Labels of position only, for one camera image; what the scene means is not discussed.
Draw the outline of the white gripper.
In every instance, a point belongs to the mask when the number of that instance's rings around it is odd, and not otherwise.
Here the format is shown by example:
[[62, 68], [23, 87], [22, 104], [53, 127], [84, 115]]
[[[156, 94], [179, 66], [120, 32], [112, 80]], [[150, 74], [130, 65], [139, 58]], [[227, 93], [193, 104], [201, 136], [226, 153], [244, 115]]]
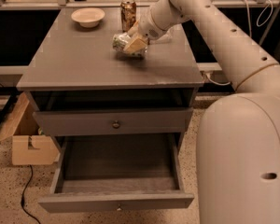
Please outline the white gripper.
[[139, 21], [136, 21], [127, 32], [128, 36], [132, 38], [125, 45], [123, 51], [126, 53], [135, 53], [147, 46], [147, 38], [150, 40], [157, 40], [166, 33], [166, 30], [162, 30], [154, 22], [151, 8], [149, 8], [140, 16]]

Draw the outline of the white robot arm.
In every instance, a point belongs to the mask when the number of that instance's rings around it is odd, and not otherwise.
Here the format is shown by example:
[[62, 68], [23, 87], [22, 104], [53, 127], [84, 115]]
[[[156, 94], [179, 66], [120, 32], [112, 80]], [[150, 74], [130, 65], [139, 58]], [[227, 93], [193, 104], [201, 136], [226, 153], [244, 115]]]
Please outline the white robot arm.
[[235, 93], [197, 132], [201, 224], [280, 224], [280, 64], [211, 0], [159, 0], [132, 28], [129, 53], [191, 20]]

